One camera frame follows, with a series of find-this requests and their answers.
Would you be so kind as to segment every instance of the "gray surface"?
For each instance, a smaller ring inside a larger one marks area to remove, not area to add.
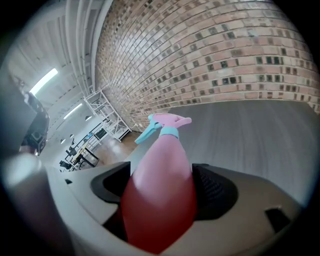
[[[190,105],[170,113],[192,118],[179,128],[190,163],[264,177],[305,204],[319,169],[320,119],[303,102],[245,100]],[[158,138],[155,132],[126,161],[131,171]]]

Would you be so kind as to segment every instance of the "white wall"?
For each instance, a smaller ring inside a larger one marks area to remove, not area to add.
[[[74,143],[77,144],[88,132],[101,122],[98,117],[92,115],[92,112],[85,104],[72,113],[55,131],[54,134],[57,135],[57,139],[52,139],[47,142],[39,156],[41,161],[48,166],[62,170],[63,168],[60,167],[59,162],[67,156],[66,150],[69,150],[73,138]],[[92,118],[85,121],[86,116],[92,116]],[[63,144],[60,143],[61,139],[65,139]]]

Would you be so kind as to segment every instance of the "pink spray bottle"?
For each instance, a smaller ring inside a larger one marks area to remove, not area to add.
[[[188,230],[196,215],[195,185],[177,129],[192,120],[175,114],[148,119],[137,144],[162,129],[130,177],[121,211],[128,243],[159,254]]]

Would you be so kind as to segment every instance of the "metal shelf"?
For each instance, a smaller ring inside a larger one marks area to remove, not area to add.
[[[84,97],[84,101],[90,108],[90,110],[93,112],[94,115],[98,116],[101,119],[101,123],[103,128],[105,129],[106,133],[110,136],[112,136],[114,139],[121,142],[121,138],[124,137],[128,132],[132,132],[132,130],[128,127],[128,125],[125,123],[125,121],[120,117],[120,115],[117,113],[117,111],[114,109],[114,107],[111,105],[105,94],[103,93],[102,89],[94,92],[93,94]],[[116,118],[116,121],[110,120],[107,123],[104,122],[105,119],[109,116],[114,115],[112,119]]]

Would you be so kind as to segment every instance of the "brick wall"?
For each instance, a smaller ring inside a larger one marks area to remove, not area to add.
[[[232,100],[302,101],[320,113],[318,69],[270,0],[114,0],[95,70],[130,126],[172,107]]]

